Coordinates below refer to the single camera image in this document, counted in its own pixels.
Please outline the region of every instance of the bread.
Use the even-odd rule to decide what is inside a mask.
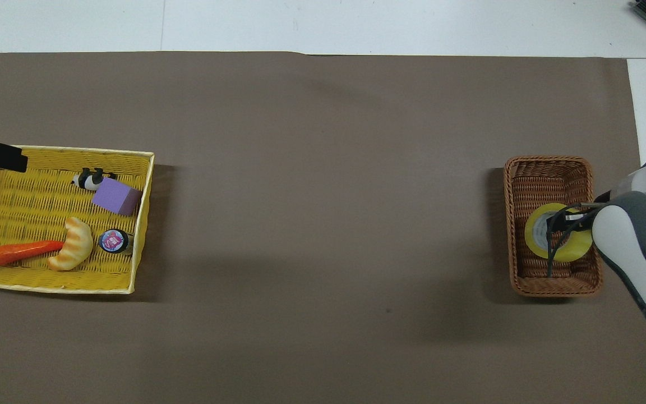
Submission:
[[[91,228],[78,218],[69,217],[64,222],[66,240],[57,256],[48,259],[49,268],[54,271],[69,271],[86,259],[94,248]]]

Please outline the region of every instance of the toy carrot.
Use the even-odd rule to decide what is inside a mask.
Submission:
[[[20,245],[0,246],[0,265],[6,265],[24,258],[31,258],[49,251],[61,250],[63,241],[36,241]]]

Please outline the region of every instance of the purple block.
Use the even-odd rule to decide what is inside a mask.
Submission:
[[[133,215],[133,209],[141,200],[143,192],[133,189],[122,182],[104,177],[96,190],[92,202],[106,210],[120,215]]]

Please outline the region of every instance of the yellow tape roll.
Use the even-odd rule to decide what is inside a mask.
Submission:
[[[547,219],[564,207],[563,204],[542,205],[530,215],[525,223],[525,244],[536,256],[547,259]],[[570,209],[569,212],[579,212],[579,210]],[[572,232],[567,241],[555,253],[554,260],[569,263],[582,258],[590,246],[592,246],[591,230]]]

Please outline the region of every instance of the panda figurine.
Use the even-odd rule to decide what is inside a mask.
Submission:
[[[76,174],[71,183],[76,184],[81,189],[96,191],[103,181],[103,176],[104,172],[102,168],[94,168],[94,172],[91,172],[88,168],[83,168],[81,174]],[[110,172],[108,177],[115,180],[116,174]]]

